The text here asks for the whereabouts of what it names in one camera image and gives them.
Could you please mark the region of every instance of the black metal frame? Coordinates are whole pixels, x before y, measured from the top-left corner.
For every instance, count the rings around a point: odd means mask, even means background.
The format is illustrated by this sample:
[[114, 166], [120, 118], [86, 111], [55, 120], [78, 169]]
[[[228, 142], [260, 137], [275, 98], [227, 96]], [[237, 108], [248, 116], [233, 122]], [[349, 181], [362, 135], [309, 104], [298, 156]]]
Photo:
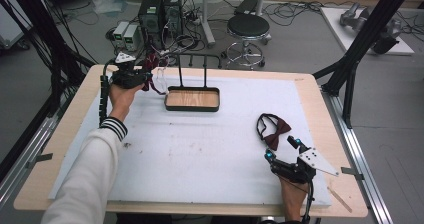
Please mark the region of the black metal frame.
[[353, 89], [359, 62], [367, 53], [368, 49], [376, 42], [383, 28], [404, 1], [380, 0], [345, 55], [336, 63], [313, 74], [315, 79], [318, 79], [333, 72], [330, 80], [322, 85], [322, 91], [327, 92], [331, 96], [338, 96], [340, 88], [346, 82], [342, 117], [349, 128], [352, 128], [350, 118]]
[[[10, 171], [15, 161], [19, 158], [22, 151], [30, 142], [40, 124], [46, 117], [51, 117], [58, 110], [61, 101], [61, 95], [66, 89], [63, 83], [62, 73], [66, 75], [67, 84], [70, 86], [79, 86], [84, 80], [85, 74], [82, 72], [80, 65], [77, 63], [91, 67], [94, 63], [87, 58], [81, 56], [79, 53], [72, 50], [63, 39], [59, 30], [56, 27], [51, 15], [46, 10], [41, 0], [16, 0], [25, 12], [28, 19], [31, 21], [34, 29], [39, 35], [40, 39], [46, 44], [50, 56], [50, 60], [42, 57], [42, 53], [38, 52], [40, 58], [46, 62], [51, 62], [49, 67], [51, 72], [51, 86], [52, 93], [41, 107], [37, 115], [33, 118], [31, 123], [22, 133], [18, 141], [9, 151], [7, 156], [1, 162], [0, 168], [0, 183], [3, 182], [7, 173]], [[22, 32], [33, 45], [37, 45], [32, 38], [32, 34], [20, 22], [14, 10], [7, 0], [0, 0], [0, 4], [17, 23]]]
[[[178, 65], [178, 73], [180, 86], [170, 86], [168, 87], [168, 91], [211, 91], [217, 93], [219, 96], [219, 89], [216, 87], [208, 87], [207, 86], [207, 63], [208, 58], [216, 58], [218, 60], [218, 66], [221, 66], [221, 59], [217, 55], [209, 55], [209, 54], [197, 54], [197, 53], [170, 53], [170, 56], [176, 56], [176, 64]], [[181, 70], [181, 56], [189, 56], [189, 67], [193, 66], [193, 57], [203, 57], [203, 87], [187, 87], [183, 85], [183, 74]], [[168, 96], [165, 97], [165, 107], [168, 111], [197, 111], [197, 112], [217, 112], [219, 110], [219, 101], [216, 107], [206, 107], [206, 106], [170, 106], [167, 104]]]

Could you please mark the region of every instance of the gray floor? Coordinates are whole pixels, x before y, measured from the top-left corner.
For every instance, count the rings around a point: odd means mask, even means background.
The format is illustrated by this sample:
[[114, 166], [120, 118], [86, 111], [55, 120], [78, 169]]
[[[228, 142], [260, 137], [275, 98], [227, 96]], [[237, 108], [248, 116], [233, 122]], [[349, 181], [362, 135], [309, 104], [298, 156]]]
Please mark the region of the gray floor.
[[[90, 0], [64, 0], [64, 8], [80, 7]], [[77, 11], [78, 20], [69, 22], [74, 35], [99, 62], [113, 58], [113, 48], [105, 33], [120, 20], [137, 15], [138, 5], [125, 5], [124, 12], [96, 16], [92, 5]], [[226, 3], [211, 4], [211, 10]], [[232, 13], [222, 8], [218, 14]], [[405, 16], [415, 15], [404, 11]], [[424, 13], [420, 12], [420, 23]], [[228, 15], [215, 16], [228, 18]], [[233, 38], [225, 34], [225, 24], [211, 22], [217, 45], [204, 52], [218, 54]], [[343, 50], [324, 18], [303, 13], [293, 24], [281, 27], [271, 24], [272, 40], [262, 46], [266, 56], [264, 68], [258, 71], [314, 73], [343, 56]], [[415, 51], [412, 56], [366, 55], [357, 70], [352, 110], [352, 124], [378, 188], [394, 223], [424, 223], [424, 43], [411, 35], [402, 38]], [[232, 66], [231, 69], [247, 70]], [[326, 82], [328, 77], [318, 80]], [[49, 95], [49, 72], [33, 49], [11, 50], [0, 57], [0, 160], [19, 138], [32, 117]], [[41, 212], [18, 211], [13, 196], [0, 210], [2, 223], [39, 222]], [[114, 223], [108, 213], [105, 223]], [[178, 223], [207, 223], [208, 217]], [[323, 223], [374, 223], [369, 214], [364, 219], [324, 218]]]

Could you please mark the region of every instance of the white sleeve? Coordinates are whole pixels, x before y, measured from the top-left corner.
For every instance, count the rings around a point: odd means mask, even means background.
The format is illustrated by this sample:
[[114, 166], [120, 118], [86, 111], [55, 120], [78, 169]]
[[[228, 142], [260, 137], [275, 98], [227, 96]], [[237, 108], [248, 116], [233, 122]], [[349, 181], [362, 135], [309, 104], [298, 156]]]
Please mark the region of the white sleeve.
[[41, 223], [103, 223], [126, 134], [125, 126], [114, 118], [89, 133]]

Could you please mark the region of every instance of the black cable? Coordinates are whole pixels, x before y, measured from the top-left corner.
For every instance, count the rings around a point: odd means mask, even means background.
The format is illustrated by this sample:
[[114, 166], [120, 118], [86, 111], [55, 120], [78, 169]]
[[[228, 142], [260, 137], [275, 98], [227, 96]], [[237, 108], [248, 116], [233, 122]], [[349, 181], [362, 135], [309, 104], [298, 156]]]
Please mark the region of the black cable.
[[78, 50], [78, 47], [77, 47], [77, 45], [76, 45], [76, 43], [75, 42], [77, 42], [80, 46], [81, 46], [81, 48], [85, 51], [85, 53], [94, 61], [94, 63], [99, 63], [98, 61], [96, 61], [96, 59], [94, 59], [94, 57], [93, 56], [91, 56], [91, 54], [87, 51], [87, 49], [81, 44], [81, 42], [75, 37], [75, 35], [72, 33], [72, 31], [71, 31], [71, 29], [70, 29], [70, 27], [69, 27], [69, 25], [68, 25], [68, 22], [66, 21], [66, 18], [64, 18], [64, 16], [65, 16], [65, 14], [63, 13], [63, 10], [62, 10], [62, 8], [60, 7], [60, 6], [54, 6], [55, 8], [52, 8], [52, 9], [48, 9], [48, 10], [51, 10], [52, 12], [53, 12], [53, 14], [55, 14], [56, 15], [56, 17], [59, 19], [59, 21], [63, 24], [63, 26], [65, 27], [65, 30], [67, 31], [67, 33], [68, 33], [68, 35], [71, 37], [71, 41], [72, 41], [72, 44], [73, 44], [73, 46], [74, 46], [74, 48], [75, 48], [75, 52], [77, 53], [77, 55], [81, 55], [80, 54], [80, 52], [79, 52], [79, 50]]
[[[290, 26], [295, 17], [304, 13], [304, 12], [312, 12], [318, 15], [322, 15], [320, 8], [327, 6], [340, 6], [348, 3], [352, 3], [350, 1], [343, 2], [340, 4], [334, 2], [328, 2], [322, 4], [320, 2], [287, 2], [287, 3], [274, 3], [270, 4], [264, 8], [264, 13], [268, 16], [268, 18], [279, 26]], [[278, 20], [287, 20], [286, 23], [283, 23]]]
[[[88, 15], [88, 14], [93, 14], [93, 13], [94, 13], [94, 15], [96, 15], [96, 20], [93, 23], [88, 23], [88, 22], [85, 22], [85, 21], [77, 18], [77, 17], [80, 17], [80, 16], [84, 16], [84, 15]], [[94, 11], [83, 13], [83, 14], [70, 15], [70, 17], [71, 17], [70, 20], [75, 19], [75, 20], [77, 20], [77, 21], [79, 21], [79, 22], [81, 22], [81, 23], [83, 23], [85, 25], [88, 25], [88, 26], [96, 25], [99, 22], [99, 20], [100, 20], [99, 15], [97, 13], [95, 13]]]
[[223, 0], [223, 1], [226, 2], [228, 5], [230, 5], [232, 8], [234, 8], [234, 9], [237, 8], [236, 6], [233, 6], [233, 4], [231, 4], [229, 1], [227, 1], [227, 0]]
[[29, 41], [32, 43], [33, 47], [37, 51], [38, 55], [42, 59], [45, 66], [52, 72], [52, 63], [51, 59], [46, 57], [46, 54], [43, 52], [42, 48], [40, 47], [40, 43], [36, 38], [33, 37], [33, 35], [30, 34], [30, 32], [26, 29], [25, 26], [19, 21], [18, 17], [15, 15], [15, 10], [17, 13], [19, 13], [16, 8], [10, 3], [9, 0], [0, 0], [0, 3], [3, 5], [4, 9], [9, 13], [9, 15], [12, 17], [12, 19], [18, 24], [18, 26], [21, 28], [21, 30], [24, 32], [25, 36], [29, 39]]
[[188, 215], [184, 215], [181, 218], [172, 218], [173, 222], [178, 222], [178, 221], [194, 221], [194, 220], [200, 220], [205, 218], [205, 215], [199, 216], [199, 217], [188, 217]]
[[190, 36], [192, 36], [193, 38], [196, 38], [196, 39], [202, 39], [202, 35], [201, 35], [199, 32], [197, 32], [197, 31], [195, 31], [195, 30], [191, 30], [191, 29], [188, 27], [188, 23], [189, 23], [189, 22], [185, 22], [184, 26], [185, 26], [185, 28], [187, 29], [187, 31], [189, 32]]
[[309, 223], [309, 210], [311, 209], [311, 205], [312, 202], [315, 200], [314, 199], [314, 183], [312, 181], [312, 179], [308, 182], [309, 184], [309, 191], [308, 191], [308, 196], [306, 198], [306, 208], [305, 208], [305, 214], [302, 217], [302, 223]]
[[[418, 40], [424, 42], [424, 23], [423, 24], [416, 23], [418, 15], [414, 15], [412, 17], [404, 17], [402, 13], [400, 13], [399, 11], [396, 12], [396, 14], [406, 23], [405, 26], [401, 27], [402, 33], [411, 34]], [[409, 24], [408, 22], [408, 20], [410, 19], [412, 19], [412, 25]]]
[[193, 48], [193, 49], [190, 49], [190, 51], [202, 51], [202, 50], [204, 50], [204, 49], [205, 49], [206, 44], [205, 44], [205, 42], [204, 42], [203, 40], [199, 40], [199, 42], [198, 42], [198, 43], [201, 43], [201, 44], [202, 44], [202, 47], [200, 47], [200, 48], [198, 48], [198, 49]]
[[[192, 40], [192, 43], [190, 45], [186, 45], [183, 43], [185, 40]], [[175, 42], [178, 44], [178, 46], [182, 47], [185, 50], [191, 50], [197, 47], [199, 44], [199, 40], [193, 38], [192, 36], [188, 35], [180, 35], [175, 38]]]
[[37, 51], [41, 59], [50, 66], [52, 73], [52, 94], [55, 99], [55, 107], [59, 107], [60, 95], [66, 88], [72, 85], [79, 85], [83, 78], [84, 73], [81, 70], [81, 61], [84, 65], [87, 64], [79, 54], [69, 52], [68, 46], [64, 42], [62, 36], [54, 24], [49, 4], [44, 1], [44, 5], [40, 0], [17, 0], [32, 24], [36, 27], [37, 33], [40, 37], [41, 44], [37, 45]]
[[223, 22], [223, 23], [228, 23], [227, 19], [208, 19], [208, 22]]
[[25, 18], [16, 8], [15, 8], [15, 6], [9, 1], [9, 0], [5, 0], [6, 2], [7, 2], [7, 4], [8, 4], [8, 6], [9, 7], [11, 7], [13, 10], [14, 10], [14, 12], [15, 13], [18, 13], [18, 15], [22, 18], [22, 20], [24, 20], [25, 21], [25, 23], [28, 25], [28, 26], [31, 26], [31, 23], [29, 23], [29, 21], [27, 20], [27, 18]]
[[88, 2], [87, 4], [85, 4], [84, 6], [81, 7], [75, 7], [75, 8], [64, 8], [67, 11], [74, 11], [74, 10], [79, 10], [79, 9], [83, 9], [85, 7], [88, 7], [91, 4], [91, 2]]

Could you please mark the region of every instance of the table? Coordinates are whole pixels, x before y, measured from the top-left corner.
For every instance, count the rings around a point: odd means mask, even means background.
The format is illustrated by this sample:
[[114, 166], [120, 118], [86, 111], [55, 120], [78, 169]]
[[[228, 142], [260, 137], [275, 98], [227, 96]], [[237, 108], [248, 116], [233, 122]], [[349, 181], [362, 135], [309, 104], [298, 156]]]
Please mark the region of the table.
[[[35, 165], [26, 183], [18, 194], [14, 206], [20, 210], [45, 210], [51, 203], [48, 194], [55, 182], [61, 162], [68, 146], [78, 132], [85, 113], [99, 90], [99, 76], [103, 66], [91, 68], [68, 110], [51, 137], [43, 153], [53, 153], [53, 159]], [[177, 74], [177, 69], [167, 69], [167, 74]], [[184, 69], [186, 75], [202, 76], [202, 69]], [[208, 70], [210, 77], [281, 79], [294, 81], [302, 107], [309, 123], [315, 146], [326, 156], [336, 169], [350, 167], [336, 129], [327, 111], [315, 79], [309, 74], [270, 73], [254, 71]], [[311, 216], [319, 217], [364, 217], [367, 208], [355, 177], [341, 174], [339, 177], [325, 175], [332, 205], [312, 208]], [[111, 212], [145, 212], [173, 214], [207, 215], [254, 215], [282, 216], [279, 205], [239, 205], [239, 204], [190, 204], [155, 202], [109, 202]]]

